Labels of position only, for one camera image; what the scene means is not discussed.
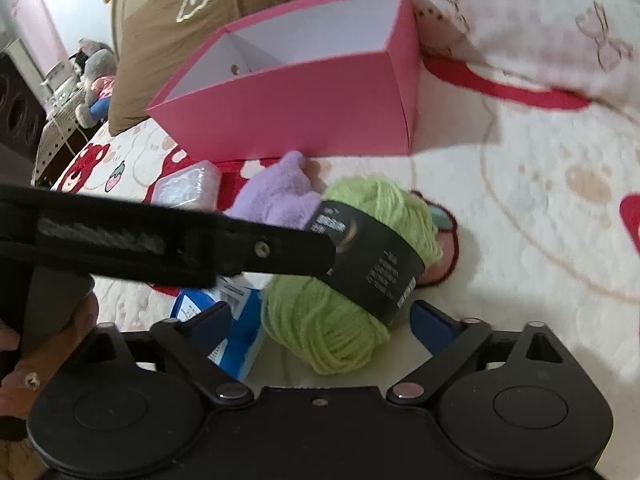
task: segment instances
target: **clear plastic container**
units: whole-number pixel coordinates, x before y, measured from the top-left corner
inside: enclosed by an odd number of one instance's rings
[[[159,179],[151,202],[165,207],[215,211],[221,179],[220,170],[203,160]]]

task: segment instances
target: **white blanket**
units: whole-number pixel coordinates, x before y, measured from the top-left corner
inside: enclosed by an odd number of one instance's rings
[[[497,70],[448,61],[429,67],[468,88],[422,70],[414,155],[322,159],[320,178],[384,173],[450,209],[460,224],[458,266],[447,282],[416,297],[498,329],[549,324],[612,407],[614,435],[598,470],[610,480],[639,479],[640,254],[618,207],[640,191],[640,128],[601,105]],[[576,109],[544,108],[567,106]],[[110,174],[125,162],[110,194],[135,200],[161,174],[168,153],[184,157],[151,120],[116,139],[103,129],[92,144],[108,144],[113,155],[89,171],[83,192],[104,194]],[[260,168],[247,162],[241,173],[249,178]],[[137,283],[98,279],[96,292],[100,320],[124,330],[148,328],[173,303]],[[386,388],[428,357],[404,325],[364,369],[319,377],[267,340],[248,381],[256,388]]]

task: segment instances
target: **black yarn label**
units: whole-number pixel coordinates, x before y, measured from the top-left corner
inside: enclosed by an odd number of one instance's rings
[[[424,272],[414,248],[365,212],[333,200],[321,203],[306,230],[327,234],[336,246],[334,266],[320,280],[391,322]]]

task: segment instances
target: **blue and white packaging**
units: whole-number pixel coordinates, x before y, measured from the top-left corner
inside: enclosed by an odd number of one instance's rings
[[[171,317],[186,321],[219,301],[228,303],[232,314],[229,333],[209,359],[237,380],[246,378],[264,340],[260,325],[261,289],[268,281],[264,276],[220,277],[212,289],[184,289],[171,311]]]

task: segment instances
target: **yarn ball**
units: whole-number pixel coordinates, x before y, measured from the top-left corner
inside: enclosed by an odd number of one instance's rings
[[[428,206],[392,181],[344,178],[322,198],[348,204],[393,229],[414,248],[425,267],[441,259],[438,231]],[[264,291],[261,315],[267,334],[318,374],[357,370],[371,360],[377,346],[390,339],[388,326],[312,277],[276,276]]]

